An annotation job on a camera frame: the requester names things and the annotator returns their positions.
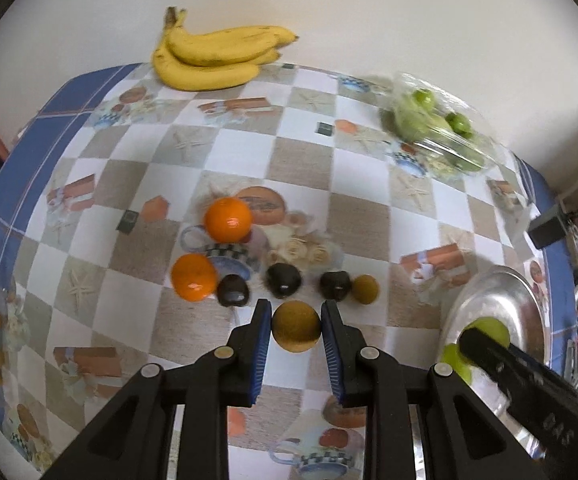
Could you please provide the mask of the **black power adapter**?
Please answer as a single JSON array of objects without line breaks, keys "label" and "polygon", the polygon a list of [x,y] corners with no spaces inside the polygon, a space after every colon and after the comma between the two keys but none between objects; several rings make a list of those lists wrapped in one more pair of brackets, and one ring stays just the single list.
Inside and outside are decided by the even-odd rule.
[{"label": "black power adapter", "polygon": [[566,238],[568,228],[560,216],[546,214],[533,219],[528,225],[528,237],[537,249],[543,249]]}]

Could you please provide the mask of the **large green mango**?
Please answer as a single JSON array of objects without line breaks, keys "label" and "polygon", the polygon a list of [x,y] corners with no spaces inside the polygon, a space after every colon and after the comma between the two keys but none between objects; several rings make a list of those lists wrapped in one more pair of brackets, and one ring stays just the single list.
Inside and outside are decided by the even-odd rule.
[{"label": "large green mango", "polygon": [[472,384],[471,365],[461,354],[458,344],[446,344],[442,351],[441,362],[449,365],[467,385]]}]

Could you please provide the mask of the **checkered vinyl tablecloth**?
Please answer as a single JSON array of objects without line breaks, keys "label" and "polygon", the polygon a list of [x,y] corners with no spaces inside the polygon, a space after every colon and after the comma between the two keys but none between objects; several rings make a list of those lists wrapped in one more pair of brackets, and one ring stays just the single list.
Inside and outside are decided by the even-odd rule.
[{"label": "checkered vinyl tablecloth", "polygon": [[[268,266],[290,263],[313,309],[321,274],[372,275],[378,299],[347,297],[341,314],[418,367],[464,285],[510,266],[548,300],[549,364],[562,370],[569,256],[535,249],[518,222],[550,207],[544,179],[505,148],[482,174],[434,177],[383,127],[389,93],[291,64],[180,92],[144,64],[78,76],[49,100],[0,170],[0,286],[16,285],[0,431],[23,472],[43,474],[140,367],[191,363],[249,321],[250,306],[223,307],[216,292],[176,294],[170,269],[187,254],[207,256],[218,282],[240,275],[253,298],[268,293]],[[238,243],[203,225],[223,197],[252,212]]]}]

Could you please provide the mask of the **yellow banana bunch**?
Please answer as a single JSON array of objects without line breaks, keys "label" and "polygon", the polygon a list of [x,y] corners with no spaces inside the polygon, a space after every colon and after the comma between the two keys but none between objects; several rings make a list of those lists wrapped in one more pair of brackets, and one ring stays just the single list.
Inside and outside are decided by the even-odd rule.
[{"label": "yellow banana bunch", "polygon": [[241,86],[258,76],[261,66],[280,58],[279,50],[298,35],[282,26],[239,26],[195,35],[185,29],[187,11],[170,6],[162,36],[152,53],[155,73],[167,87],[212,91]]}]

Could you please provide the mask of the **black plum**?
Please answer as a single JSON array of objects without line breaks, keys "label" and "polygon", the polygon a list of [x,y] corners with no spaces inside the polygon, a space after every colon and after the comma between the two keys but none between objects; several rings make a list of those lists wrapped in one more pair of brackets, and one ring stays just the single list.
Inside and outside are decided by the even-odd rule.
[{"label": "black plum", "polygon": [[276,298],[293,295],[302,285],[300,271],[290,263],[277,262],[266,270],[266,284]]},{"label": "black plum", "polygon": [[250,299],[249,286],[238,274],[225,275],[217,285],[216,298],[223,307],[246,306]]},{"label": "black plum", "polygon": [[339,302],[351,291],[352,280],[346,271],[329,271],[321,275],[318,288],[325,299]]}]

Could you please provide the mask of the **large steel bowl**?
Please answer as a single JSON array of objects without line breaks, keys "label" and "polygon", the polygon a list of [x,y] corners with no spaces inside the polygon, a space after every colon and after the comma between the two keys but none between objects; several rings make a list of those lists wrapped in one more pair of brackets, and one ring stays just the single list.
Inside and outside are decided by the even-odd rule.
[{"label": "large steel bowl", "polygon": [[537,422],[517,422],[530,411],[520,402],[543,388],[550,360],[548,300],[508,266],[476,274],[445,312],[438,354],[448,346],[456,356],[448,369],[467,367],[468,384],[528,452],[539,454]]}]

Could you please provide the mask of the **tan longan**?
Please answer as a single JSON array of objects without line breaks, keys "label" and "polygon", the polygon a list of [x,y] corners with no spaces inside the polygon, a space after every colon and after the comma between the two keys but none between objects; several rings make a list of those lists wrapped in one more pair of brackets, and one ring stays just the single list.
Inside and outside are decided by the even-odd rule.
[{"label": "tan longan", "polygon": [[321,334],[318,313],[306,302],[286,301],[272,316],[272,336],[281,348],[301,353],[313,348]]},{"label": "tan longan", "polygon": [[356,276],[352,281],[352,295],[359,304],[372,304],[380,295],[380,285],[372,275]]}]

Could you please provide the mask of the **round green fruit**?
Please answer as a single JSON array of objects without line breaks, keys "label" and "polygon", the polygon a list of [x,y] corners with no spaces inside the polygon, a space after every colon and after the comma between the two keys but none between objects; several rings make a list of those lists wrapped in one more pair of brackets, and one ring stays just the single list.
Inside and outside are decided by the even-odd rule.
[{"label": "round green fruit", "polygon": [[509,330],[502,321],[498,320],[498,318],[482,316],[482,318],[477,318],[468,324],[464,330],[471,330],[472,328],[476,328],[484,334],[487,334],[487,336],[494,339],[494,341],[505,348],[510,346]]}]

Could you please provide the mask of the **clear plastic fruit box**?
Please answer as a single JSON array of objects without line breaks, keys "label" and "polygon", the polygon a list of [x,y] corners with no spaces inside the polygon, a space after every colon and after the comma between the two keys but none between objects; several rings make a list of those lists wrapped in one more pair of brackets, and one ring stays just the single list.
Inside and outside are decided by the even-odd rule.
[{"label": "clear plastic fruit box", "polygon": [[434,177],[476,176],[502,162],[502,148],[482,115],[448,91],[397,73],[380,110],[382,125]]}]

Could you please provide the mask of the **orange tangerine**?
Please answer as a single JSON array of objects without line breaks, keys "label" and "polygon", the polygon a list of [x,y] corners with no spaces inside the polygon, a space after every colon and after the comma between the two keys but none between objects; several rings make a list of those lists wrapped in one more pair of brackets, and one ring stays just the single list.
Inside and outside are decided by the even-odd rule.
[{"label": "orange tangerine", "polygon": [[214,200],[204,214],[203,225],[217,243],[238,243],[249,235],[253,222],[249,205],[237,197]]},{"label": "orange tangerine", "polygon": [[201,254],[179,257],[170,269],[170,282],[183,300],[198,302],[216,291],[218,274],[211,260]]}]

